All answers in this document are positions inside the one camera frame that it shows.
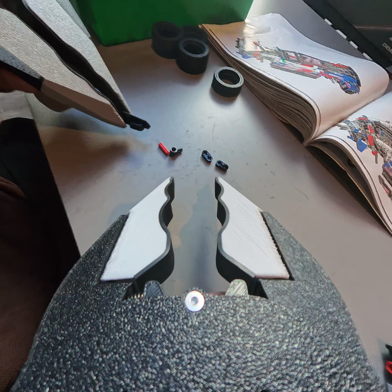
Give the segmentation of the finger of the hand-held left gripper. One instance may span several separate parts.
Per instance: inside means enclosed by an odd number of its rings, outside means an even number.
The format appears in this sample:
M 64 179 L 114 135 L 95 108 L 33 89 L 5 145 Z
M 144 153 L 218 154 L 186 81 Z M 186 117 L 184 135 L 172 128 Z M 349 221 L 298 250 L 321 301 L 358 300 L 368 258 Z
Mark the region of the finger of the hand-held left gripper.
M 18 15 L 119 114 L 131 111 L 70 1 L 23 0 Z
M 12 12 L 1 9 L 0 46 L 43 77 L 40 100 L 52 110 L 77 109 L 111 125 L 126 124 L 105 97 L 71 71 L 56 52 Z

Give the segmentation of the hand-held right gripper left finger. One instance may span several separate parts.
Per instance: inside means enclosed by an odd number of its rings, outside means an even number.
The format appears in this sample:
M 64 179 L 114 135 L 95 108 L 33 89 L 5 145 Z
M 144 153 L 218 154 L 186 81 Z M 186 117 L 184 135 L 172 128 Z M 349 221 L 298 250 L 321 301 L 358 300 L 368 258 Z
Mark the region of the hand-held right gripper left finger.
M 100 281 L 125 282 L 142 290 L 163 283 L 173 272 L 174 251 L 168 224 L 173 218 L 174 178 L 169 177 L 127 214 Z

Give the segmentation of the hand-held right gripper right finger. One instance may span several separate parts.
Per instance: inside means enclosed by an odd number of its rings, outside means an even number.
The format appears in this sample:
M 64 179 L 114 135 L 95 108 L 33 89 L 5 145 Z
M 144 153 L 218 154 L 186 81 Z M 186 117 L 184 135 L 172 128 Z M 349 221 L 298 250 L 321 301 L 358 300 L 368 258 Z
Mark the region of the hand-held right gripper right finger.
M 226 182 L 215 178 L 218 232 L 216 267 L 228 282 L 242 279 L 289 280 L 290 272 L 272 237 L 263 211 Z

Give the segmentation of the green plastic bin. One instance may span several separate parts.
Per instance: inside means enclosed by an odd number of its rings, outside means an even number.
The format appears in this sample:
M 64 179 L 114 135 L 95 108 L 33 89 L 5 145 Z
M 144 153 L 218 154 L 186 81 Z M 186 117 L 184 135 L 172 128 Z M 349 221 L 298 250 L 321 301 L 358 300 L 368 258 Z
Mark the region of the green plastic bin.
M 252 0 L 77 0 L 86 27 L 104 46 L 151 38 L 156 22 L 179 27 L 245 20 Z

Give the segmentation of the black long panel piece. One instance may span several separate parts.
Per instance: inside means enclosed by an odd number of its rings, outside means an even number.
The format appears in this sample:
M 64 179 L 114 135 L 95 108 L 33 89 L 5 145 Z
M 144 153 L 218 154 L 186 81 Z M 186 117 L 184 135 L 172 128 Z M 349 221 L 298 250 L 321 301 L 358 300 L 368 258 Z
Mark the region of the black long panel piece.
M 123 111 L 121 117 L 124 123 L 134 130 L 143 131 L 145 129 L 150 129 L 150 124 L 147 121 L 140 119 L 129 112 Z

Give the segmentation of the instruction booklet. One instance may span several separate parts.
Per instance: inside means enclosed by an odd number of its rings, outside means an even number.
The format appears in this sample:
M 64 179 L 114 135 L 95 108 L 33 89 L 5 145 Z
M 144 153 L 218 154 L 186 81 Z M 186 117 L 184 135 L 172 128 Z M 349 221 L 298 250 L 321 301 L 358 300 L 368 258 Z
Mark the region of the instruction booklet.
M 312 41 L 269 13 L 202 24 L 227 64 L 303 145 L 321 151 L 392 229 L 392 120 L 387 72 L 373 61 Z

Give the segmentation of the person's left hand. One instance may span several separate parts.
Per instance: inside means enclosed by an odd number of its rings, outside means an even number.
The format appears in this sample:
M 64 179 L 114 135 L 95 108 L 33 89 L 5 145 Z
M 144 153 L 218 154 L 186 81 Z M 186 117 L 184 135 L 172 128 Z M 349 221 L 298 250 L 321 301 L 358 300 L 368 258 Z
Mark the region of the person's left hand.
M 14 73 L 0 67 L 0 92 L 9 93 L 12 91 L 22 91 L 35 94 L 40 90 L 31 86 Z

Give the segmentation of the black rubber tyre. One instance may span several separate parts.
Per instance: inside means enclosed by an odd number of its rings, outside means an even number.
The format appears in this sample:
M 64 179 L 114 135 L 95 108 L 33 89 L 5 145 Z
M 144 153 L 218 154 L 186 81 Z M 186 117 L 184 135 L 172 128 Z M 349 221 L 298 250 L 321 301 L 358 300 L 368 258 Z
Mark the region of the black rubber tyre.
M 193 37 L 179 41 L 176 53 L 176 64 L 190 75 L 200 75 L 205 72 L 209 59 L 208 45 Z
M 244 84 L 240 72 L 232 67 L 220 67 L 214 71 L 212 89 L 226 98 L 237 97 Z
M 154 52 L 166 59 L 175 59 L 182 28 L 171 22 L 157 22 L 152 27 L 152 47 Z
M 207 33 L 198 25 L 185 25 L 182 27 L 181 39 L 185 38 L 196 38 L 200 41 L 208 43 Z

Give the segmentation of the toy car set box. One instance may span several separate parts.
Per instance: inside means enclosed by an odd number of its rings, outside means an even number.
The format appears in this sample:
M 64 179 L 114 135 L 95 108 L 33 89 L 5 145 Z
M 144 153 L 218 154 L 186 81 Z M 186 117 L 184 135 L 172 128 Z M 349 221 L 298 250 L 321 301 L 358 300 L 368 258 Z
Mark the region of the toy car set box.
M 392 72 L 392 2 L 390 0 L 305 0 L 358 51 Z

